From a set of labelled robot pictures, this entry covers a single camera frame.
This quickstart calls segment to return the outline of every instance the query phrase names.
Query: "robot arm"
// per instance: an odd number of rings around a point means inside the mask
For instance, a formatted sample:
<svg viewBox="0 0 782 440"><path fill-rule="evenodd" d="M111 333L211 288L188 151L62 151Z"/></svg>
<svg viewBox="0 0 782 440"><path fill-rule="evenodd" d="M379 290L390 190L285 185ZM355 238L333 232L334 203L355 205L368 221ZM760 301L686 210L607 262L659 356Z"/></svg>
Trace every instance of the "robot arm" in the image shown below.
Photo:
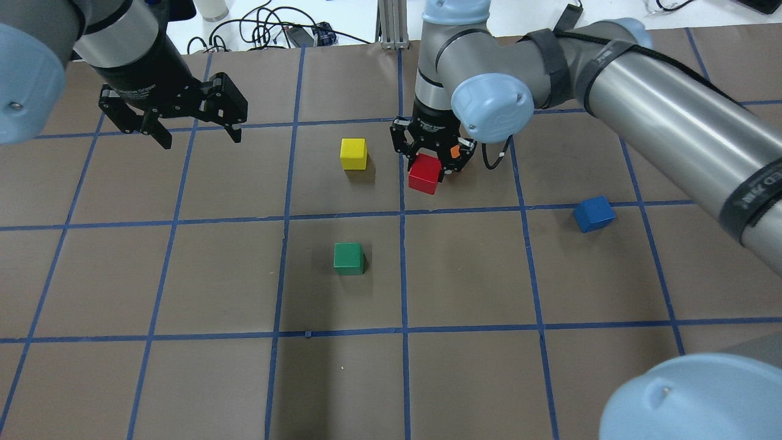
<svg viewBox="0 0 782 440"><path fill-rule="evenodd" d="M500 142L535 108L575 98L782 275L782 132L644 49L651 37L636 20L543 30L500 47L486 29L489 4L426 3L413 117L391 127L408 170L426 148L442 180L472 156L452 160L460 125L475 141Z"/></svg>
<svg viewBox="0 0 782 440"><path fill-rule="evenodd" d="M0 2L0 143L36 136L62 94L72 50L106 80L99 106L123 132L170 148L160 118L196 117L240 142L247 101L224 73L194 78L142 0ZM139 109L136 114L130 106Z"/></svg>

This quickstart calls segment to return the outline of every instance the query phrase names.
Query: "white surface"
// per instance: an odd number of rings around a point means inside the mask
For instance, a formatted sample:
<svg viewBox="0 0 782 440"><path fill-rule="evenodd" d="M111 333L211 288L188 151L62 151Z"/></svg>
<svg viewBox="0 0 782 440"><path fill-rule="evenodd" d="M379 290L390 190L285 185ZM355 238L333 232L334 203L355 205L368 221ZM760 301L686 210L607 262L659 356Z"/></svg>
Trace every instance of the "white surface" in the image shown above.
<svg viewBox="0 0 782 440"><path fill-rule="evenodd" d="M672 5L683 0L662 0ZM225 19L241 18L252 8L265 2L260 0L228 0L230 13ZM411 40L421 38L421 13L425 0L407 0L407 25ZM493 0L489 30L496 36L523 35L544 27L553 27L568 0ZM650 14L657 9L654 0L583 0L584 14L579 25L598 20L629 16L641 20L647 29L673 27L728 26L731 24L782 23L782 8L773 15L763 15L734 0L695 0L675 13ZM335 31L353 34L364 40L374 41L377 2L375 0L273 0L268 6L294 6L309 13L316 22L328 21ZM282 20L307 24L307 18L291 10L280 11ZM171 23L168 34L180 52L190 38L196 35L206 39L217 23L208 23L200 16L183 22ZM253 25L248 23L245 35L249 37ZM231 50L247 50L252 45L239 38L239 25L232 23L218 32ZM357 41L340 36L339 44L357 44ZM194 49L200 44L194 43Z"/></svg>

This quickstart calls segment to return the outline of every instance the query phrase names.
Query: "cube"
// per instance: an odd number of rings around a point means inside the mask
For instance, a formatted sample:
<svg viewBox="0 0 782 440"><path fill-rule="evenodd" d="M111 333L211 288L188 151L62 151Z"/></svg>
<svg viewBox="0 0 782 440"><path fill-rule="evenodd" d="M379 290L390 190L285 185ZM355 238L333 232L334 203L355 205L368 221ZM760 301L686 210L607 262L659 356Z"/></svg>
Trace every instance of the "cube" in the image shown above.
<svg viewBox="0 0 782 440"><path fill-rule="evenodd" d="M361 243L336 243L334 270L341 276L363 275L364 250L361 249Z"/></svg>
<svg viewBox="0 0 782 440"><path fill-rule="evenodd" d="M345 170L367 169L367 140L343 139L339 148L339 160Z"/></svg>
<svg viewBox="0 0 782 440"><path fill-rule="evenodd" d="M608 226L616 218L614 210L605 196L587 199L573 211L573 216L582 233L588 233Z"/></svg>
<svg viewBox="0 0 782 440"><path fill-rule="evenodd" d="M439 173L443 166L439 159L419 153L407 176L407 185L423 193L434 195L439 183Z"/></svg>

